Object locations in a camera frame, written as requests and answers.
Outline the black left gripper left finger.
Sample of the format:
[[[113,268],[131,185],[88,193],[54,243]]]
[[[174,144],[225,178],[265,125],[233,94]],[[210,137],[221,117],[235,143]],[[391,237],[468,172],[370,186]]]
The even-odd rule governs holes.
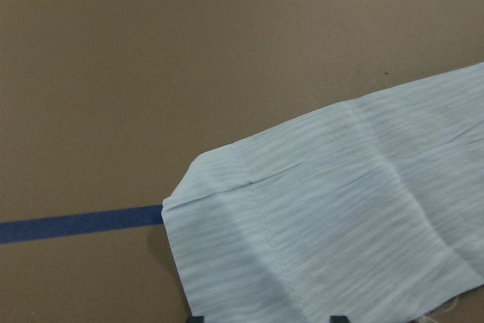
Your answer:
[[[204,317],[203,316],[192,316],[191,317],[191,323],[204,323]]]

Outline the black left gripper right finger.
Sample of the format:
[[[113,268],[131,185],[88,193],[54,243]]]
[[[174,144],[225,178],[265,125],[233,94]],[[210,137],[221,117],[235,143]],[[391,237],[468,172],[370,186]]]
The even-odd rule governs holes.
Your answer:
[[[332,315],[330,317],[330,323],[347,323],[347,317],[345,315]]]

